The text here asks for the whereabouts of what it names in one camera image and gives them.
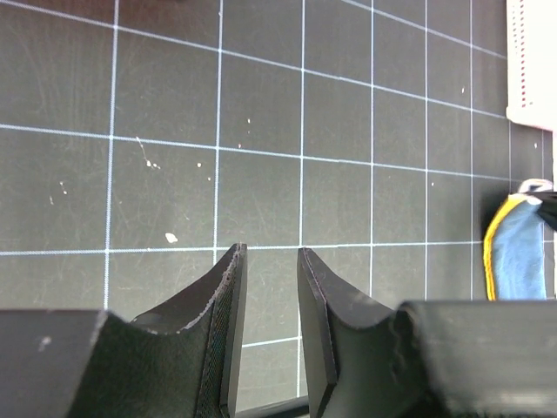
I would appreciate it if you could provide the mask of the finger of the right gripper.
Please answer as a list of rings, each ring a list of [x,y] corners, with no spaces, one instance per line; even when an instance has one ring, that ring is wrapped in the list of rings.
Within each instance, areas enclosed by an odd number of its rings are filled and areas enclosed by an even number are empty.
[[[526,195],[529,216],[541,219],[553,231],[556,231],[556,192],[528,191],[526,192]]]

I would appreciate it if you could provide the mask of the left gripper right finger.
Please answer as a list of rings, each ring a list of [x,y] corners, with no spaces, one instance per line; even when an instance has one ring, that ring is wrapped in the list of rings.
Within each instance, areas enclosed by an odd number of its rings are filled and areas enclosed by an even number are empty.
[[[433,417],[435,400],[407,312],[298,252],[298,295],[312,417]]]

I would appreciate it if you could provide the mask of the yellow tiger print towel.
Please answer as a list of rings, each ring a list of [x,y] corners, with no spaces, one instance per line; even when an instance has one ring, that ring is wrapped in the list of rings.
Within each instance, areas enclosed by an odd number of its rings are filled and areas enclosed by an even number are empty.
[[[482,250],[488,300],[548,299],[542,208],[555,196],[551,181],[527,179],[494,214]]]

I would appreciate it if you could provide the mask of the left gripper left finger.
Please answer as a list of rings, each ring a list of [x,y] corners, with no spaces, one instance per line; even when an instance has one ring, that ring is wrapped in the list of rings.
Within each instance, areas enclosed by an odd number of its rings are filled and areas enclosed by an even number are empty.
[[[70,417],[232,417],[245,317],[247,246],[130,321],[103,314]]]

